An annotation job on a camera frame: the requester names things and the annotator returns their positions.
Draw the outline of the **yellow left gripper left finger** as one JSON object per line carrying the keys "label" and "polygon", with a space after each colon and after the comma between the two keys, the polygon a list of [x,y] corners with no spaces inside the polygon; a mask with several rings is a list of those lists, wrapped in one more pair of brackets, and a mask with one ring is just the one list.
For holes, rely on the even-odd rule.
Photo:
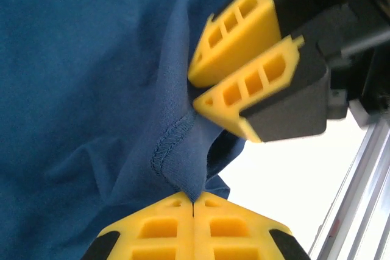
{"label": "yellow left gripper left finger", "polygon": [[105,227],[82,259],[191,259],[193,204],[178,192]]}

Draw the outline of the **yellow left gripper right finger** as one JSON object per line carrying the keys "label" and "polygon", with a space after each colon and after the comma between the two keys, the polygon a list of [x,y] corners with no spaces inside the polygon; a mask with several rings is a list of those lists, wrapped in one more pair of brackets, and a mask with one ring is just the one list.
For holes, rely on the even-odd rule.
{"label": "yellow left gripper right finger", "polygon": [[204,192],[194,203],[194,258],[305,260],[284,224]]}

